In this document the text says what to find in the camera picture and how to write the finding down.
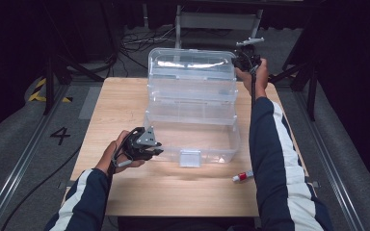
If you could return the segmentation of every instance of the table surface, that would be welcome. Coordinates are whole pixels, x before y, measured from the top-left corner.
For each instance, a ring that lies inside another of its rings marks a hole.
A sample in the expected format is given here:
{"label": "table surface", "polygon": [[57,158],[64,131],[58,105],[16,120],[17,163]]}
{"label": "table surface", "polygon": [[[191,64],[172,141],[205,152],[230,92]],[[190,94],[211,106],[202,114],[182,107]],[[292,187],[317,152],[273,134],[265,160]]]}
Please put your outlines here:
{"label": "table surface", "polygon": [[[122,130],[131,131],[143,126],[148,103],[146,84],[146,78],[105,80],[71,180],[76,180],[83,170],[94,167],[110,141],[115,140]],[[248,142],[251,97],[241,82],[237,83],[237,88],[239,93],[235,108],[241,145],[230,163],[189,168],[174,162],[151,160],[142,167],[129,168],[114,176],[106,214],[258,217],[254,180],[232,182],[232,176],[251,169]],[[281,105],[272,84],[269,84],[267,94]]]}

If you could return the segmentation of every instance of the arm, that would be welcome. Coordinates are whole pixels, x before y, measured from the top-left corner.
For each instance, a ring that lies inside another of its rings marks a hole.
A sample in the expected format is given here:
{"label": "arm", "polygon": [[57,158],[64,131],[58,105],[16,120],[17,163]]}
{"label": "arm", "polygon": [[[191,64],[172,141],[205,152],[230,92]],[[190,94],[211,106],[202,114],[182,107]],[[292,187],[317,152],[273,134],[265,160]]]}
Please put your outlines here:
{"label": "arm", "polygon": [[[266,96],[266,65],[262,60],[256,71],[249,137],[262,226],[266,230],[332,230],[326,206],[305,182],[282,110]],[[249,90],[251,76],[240,72],[236,70]]]}
{"label": "arm", "polygon": [[[65,204],[49,220],[44,230],[101,230],[110,189],[107,169],[115,148],[127,134],[128,132],[123,131],[116,141],[108,145],[95,168],[83,171],[68,191]],[[120,155],[118,163],[126,160],[125,155]],[[139,167],[144,162],[134,161],[129,166],[117,168],[115,173],[128,167]]]}

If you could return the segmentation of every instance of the hand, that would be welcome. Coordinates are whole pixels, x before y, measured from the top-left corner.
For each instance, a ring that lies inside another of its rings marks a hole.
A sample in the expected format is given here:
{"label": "hand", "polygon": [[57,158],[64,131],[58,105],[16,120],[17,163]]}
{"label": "hand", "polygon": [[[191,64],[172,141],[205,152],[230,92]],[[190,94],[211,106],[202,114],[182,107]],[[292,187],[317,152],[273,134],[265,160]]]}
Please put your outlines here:
{"label": "hand", "polygon": [[247,71],[242,71],[239,67],[235,67],[235,72],[237,77],[243,81],[243,86],[245,86],[251,96],[251,74]]}
{"label": "hand", "polygon": [[[107,173],[107,169],[110,165],[110,162],[111,162],[111,158],[115,152],[115,150],[117,148],[119,148],[119,146],[121,145],[122,141],[124,140],[124,138],[128,135],[129,132],[127,131],[122,131],[120,134],[119,134],[119,137],[117,138],[116,141],[112,141],[110,142],[110,144],[108,145],[108,147],[106,148],[106,150],[104,151],[104,154],[103,156],[101,157],[100,161],[98,162],[98,164],[95,166],[95,168],[98,168],[100,170],[102,170],[104,173],[106,173],[106,175],[108,174]],[[125,156],[125,155],[119,155],[119,157],[117,158],[117,163],[122,163],[124,161],[128,161],[128,158]],[[124,170],[126,170],[128,167],[140,167],[142,166],[143,164],[145,163],[144,160],[139,160],[139,161],[133,161],[130,165],[128,166],[125,166],[125,167],[117,167],[116,168],[116,172],[115,173],[119,173],[119,172],[122,172]]]}
{"label": "hand", "polygon": [[258,97],[266,97],[266,91],[268,78],[269,78],[269,70],[267,69],[267,60],[260,59],[261,65],[256,70],[256,82],[255,82],[255,95],[251,95],[251,74],[248,72],[244,72],[241,69],[235,67],[236,75],[242,79],[243,85],[249,91],[249,94],[254,98]]}

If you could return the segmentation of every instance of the white stripe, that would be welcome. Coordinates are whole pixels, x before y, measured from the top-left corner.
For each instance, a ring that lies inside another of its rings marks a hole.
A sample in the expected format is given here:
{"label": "white stripe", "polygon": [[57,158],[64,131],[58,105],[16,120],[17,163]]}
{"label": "white stripe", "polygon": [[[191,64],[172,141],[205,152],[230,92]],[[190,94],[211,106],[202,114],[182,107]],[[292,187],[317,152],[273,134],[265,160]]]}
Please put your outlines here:
{"label": "white stripe", "polygon": [[86,188],[87,178],[92,171],[92,169],[88,169],[80,175],[76,193],[72,195],[59,210],[59,219],[50,231],[66,230],[71,217],[73,217],[73,208],[82,198],[82,194]]}
{"label": "white stripe", "polygon": [[311,200],[311,192],[304,181],[304,170],[299,166],[299,155],[293,149],[293,142],[282,123],[282,110],[273,102],[275,111],[273,118],[283,150],[284,168],[288,190],[287,206],[291,219],[294,221],[295,230],[323,230],[315,220],[315,204]]}

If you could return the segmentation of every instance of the clear plastic bin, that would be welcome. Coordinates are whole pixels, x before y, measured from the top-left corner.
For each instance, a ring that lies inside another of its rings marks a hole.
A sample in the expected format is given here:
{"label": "clear plastic bin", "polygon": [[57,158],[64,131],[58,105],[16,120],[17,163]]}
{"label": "clear plastic bin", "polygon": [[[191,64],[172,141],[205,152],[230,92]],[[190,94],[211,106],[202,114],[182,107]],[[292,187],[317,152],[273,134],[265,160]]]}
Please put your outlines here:
{"label": "clear plastic bin", "polygon": [[156,48],[148,57],[149,102],[144,126],[153,126],[164,152],[153,160],[182,167],[227,163],[239,148],[230,52]]}

